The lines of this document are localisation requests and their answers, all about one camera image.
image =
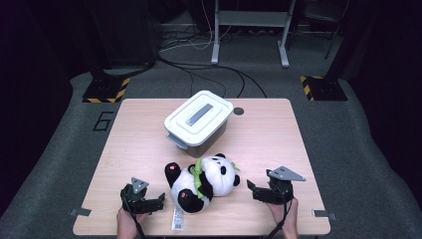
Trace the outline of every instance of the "wooden table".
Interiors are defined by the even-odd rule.
[[[115,235],[119,192],[134,176],[149,182],[145,199],[166,193],[164,209],[154,212],[142,225],[147,236],[268,235],[276,224],[267,206],[252,198],[246,179],[268,188],[266,169],[281,165],[307,179],[293,182],[300,201],[299,233],[329,232],[326,218],[312,216],[312,209],[324,210],[324,206],[292,105],[284,99],[228,99],[245,112],[229,116],[226,131],[205,155],[223,152],[241,169],[241,183],[229,195],[215,197],[203,212],[185,214],[184,230],[172,231],[174,204],[164,167],[171,161],[188,166],[195,158],[166,138],[164,120],[185,101],[130,99],[121,103],[82,205],[92,212],[88,217],[78,216],[75,234]]]

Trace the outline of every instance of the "panda leg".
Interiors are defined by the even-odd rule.
[[[179,191],[177,201],[182,209],[188,213],[198,212],[204,207],[204,201],[199,199],[197,195],[193,194],[190,189],[183,189]]]
[[[170,186],[170,188],[173,187],[173,183],[180,175],[180,166],[175,162],[170,162],[165,166],[164,172],[165,177],[167,178],[168,185]]]

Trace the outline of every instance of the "stuffed toy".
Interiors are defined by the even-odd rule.
[[[240,183],[239,170],[223,153],[198,158],[183,169],[176,162],[165,166],[174,203],[187,213],[205,209],[214,196],[225,196]]]

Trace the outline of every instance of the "gray carpet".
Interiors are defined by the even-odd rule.
[[[364,111],[349,84],[340,80],[347,102],[309,102],[305,96],[300,76],[324,75],[340,40],[331,57],[324,60],[328,40],[298,34],[288,51],[291,66],[283,69],[278,39],[255,35],[226,40],[220,49],[219,66],[252,77],[268,98],[292,102],[325,208],[338,217],[331,221],[330,233],[320,238],[422,238],[422,213],[407,185],[374,144]],[[160,56],[178,63],[210,65],[211,46],[204,50],[179,47]],[[123,98],[189,98],[205,89],[236,98],[242,89],[242,80],[234,72],[212,69],[194,73],[203,78],[194,76],[192,80],[186,72],[157,62],[149,71],[131,78]],[[119,108],[119,103],[82,103],[90,81],[90,74],[72,79],[74,95],[69,108],[2,216],[0,238],[77,238],[73,234],[76,218],[68,213],[83,203],[110,126],[106,131],[93,128],[102,112],[112,112],[105,115],[112,123]],[[245,79],[240,97],[262,98],[263,94]]]

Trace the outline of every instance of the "container lid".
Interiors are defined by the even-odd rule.
[[[189,146],[197,146],[211,136],[232,111],[230,102],[209,91],[201,91],[168,116],[164,125]]]

